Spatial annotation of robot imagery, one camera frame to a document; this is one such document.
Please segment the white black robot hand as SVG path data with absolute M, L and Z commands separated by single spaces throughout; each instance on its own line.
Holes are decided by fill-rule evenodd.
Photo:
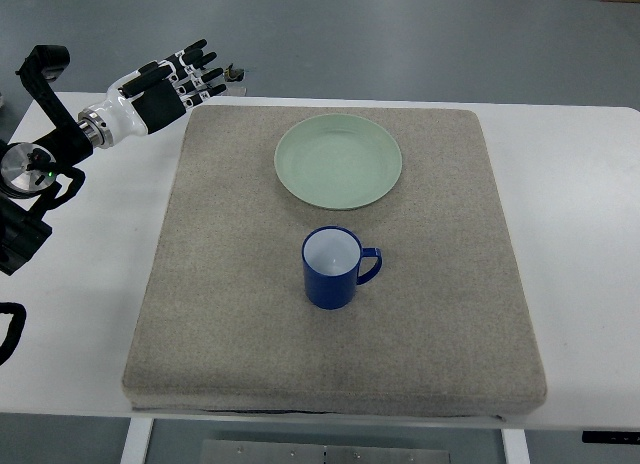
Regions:
M 154 134 L 187 111 L 226 91 L 225 70 L 207 67 L 216 59 L 207 41 L 153 60 L 118 79 L 103 101 L 78 115 L 78 124 L 95 148 L 110 148 L 130 136 Z

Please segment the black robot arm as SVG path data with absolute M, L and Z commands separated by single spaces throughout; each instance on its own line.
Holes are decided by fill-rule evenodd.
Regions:
M 76 165 L 93 145 L 50 84 L 70 63 L 61 45 L 37 45 L 16 71 L 54 129 L 33 142 L 1 144 L 1 271 L 12 275 L 42 247 L 52 228 L 44 215 L 77 195 L 85 174 Z

